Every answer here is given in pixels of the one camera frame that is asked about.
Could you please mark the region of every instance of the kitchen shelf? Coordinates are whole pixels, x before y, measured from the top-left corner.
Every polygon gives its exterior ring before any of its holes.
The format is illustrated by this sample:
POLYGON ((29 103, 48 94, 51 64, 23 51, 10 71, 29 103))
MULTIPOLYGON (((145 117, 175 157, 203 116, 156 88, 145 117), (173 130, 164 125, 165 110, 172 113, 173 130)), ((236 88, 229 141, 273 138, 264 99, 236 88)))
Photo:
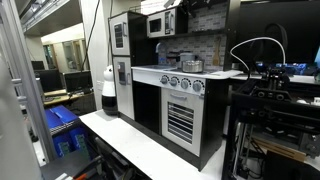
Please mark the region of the kitchen shelf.
POLYGON ((184 33, 184 34, 177 34, 172 36, 163 36, 157 37, 158 39, 170 39, 170 38, 180 38, 180 37, 192 37, 192 36, 206 36, 206 35, 214 35, 224 33, 225 29, 215 29, 215 30, 208 30, 208 31, 200 31, 200 32, 191 32, 191 33, 184 33))

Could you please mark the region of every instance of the microwave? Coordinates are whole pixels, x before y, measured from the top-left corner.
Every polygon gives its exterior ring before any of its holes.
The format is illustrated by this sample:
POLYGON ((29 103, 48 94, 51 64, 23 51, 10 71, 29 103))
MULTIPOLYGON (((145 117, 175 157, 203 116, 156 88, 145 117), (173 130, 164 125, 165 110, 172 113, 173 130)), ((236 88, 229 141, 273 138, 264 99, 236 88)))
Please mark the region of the microwave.
POLYGON ((172 36, 187 32, 188 13, 180 6, 148 16, 147 35, 149 38, 172 36))

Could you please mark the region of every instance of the tiled backsplash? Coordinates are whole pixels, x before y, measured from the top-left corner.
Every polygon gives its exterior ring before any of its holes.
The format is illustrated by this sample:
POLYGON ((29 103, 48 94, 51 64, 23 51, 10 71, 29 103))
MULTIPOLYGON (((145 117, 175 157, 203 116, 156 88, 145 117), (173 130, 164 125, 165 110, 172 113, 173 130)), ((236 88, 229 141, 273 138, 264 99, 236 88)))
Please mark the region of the tiled backsplash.
MULTIPOLYGON (((196 17, 189 18, 188 31, 192 32, 199 29, 221 29, 226 21, 226 3, 212 6, 211 9, 202 8, 195 11, 196 17)), ((168 38, 161 39, 160 42, 167 46, 167 53, 170 51, 191 51, 198 55, 199 59, 205 60, 206 70, 222 70, 226 49, 226 36, 224 34, 168 38), (217 38, 221 38, 220 43, 220 66, 213 66, 213 56, 216 48, 217 38)))

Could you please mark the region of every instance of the toy kitchen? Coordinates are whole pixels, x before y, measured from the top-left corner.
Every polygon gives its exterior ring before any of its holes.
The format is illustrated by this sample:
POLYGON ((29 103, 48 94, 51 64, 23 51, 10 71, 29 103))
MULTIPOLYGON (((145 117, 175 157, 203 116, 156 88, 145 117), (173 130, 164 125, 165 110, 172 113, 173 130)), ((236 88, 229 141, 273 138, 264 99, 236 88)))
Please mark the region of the toy kitchen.
POLYGON ((109 19, 119 117, 199 171, 221 146, 227 79, 240 74, 223 71, 227 9, 180 4, 109 19))

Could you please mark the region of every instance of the stove knob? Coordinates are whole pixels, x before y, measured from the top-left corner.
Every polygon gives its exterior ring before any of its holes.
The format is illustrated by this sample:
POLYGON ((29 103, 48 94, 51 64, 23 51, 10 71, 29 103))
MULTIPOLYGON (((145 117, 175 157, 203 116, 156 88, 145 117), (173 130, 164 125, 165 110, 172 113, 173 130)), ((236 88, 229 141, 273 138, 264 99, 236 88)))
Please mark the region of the stove knob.
POLYGON ((202 85, 200 82, 194 82, 193 86, 192 86, 193 90, 196 92, 199 92, 201 90, 201 87, 202 87, 202 85))
POLYGON ((167 84, 168 79, 167 79, 166 77, 162 77, 161 80, 160 80, 160 82, 161 82, 162 84, 167 84))
POLYGON ((185 80, 185 79, 184 79, 184 80, 181 81, 181 87, 182 87, 183 89, 187 89, 188 86, 189 86, 188 80, 185 80))
POLYGON ((176 86, 178 84, 178 81, 176 79, 171 79, 169 83, 171 84, 171 86, 176 86))

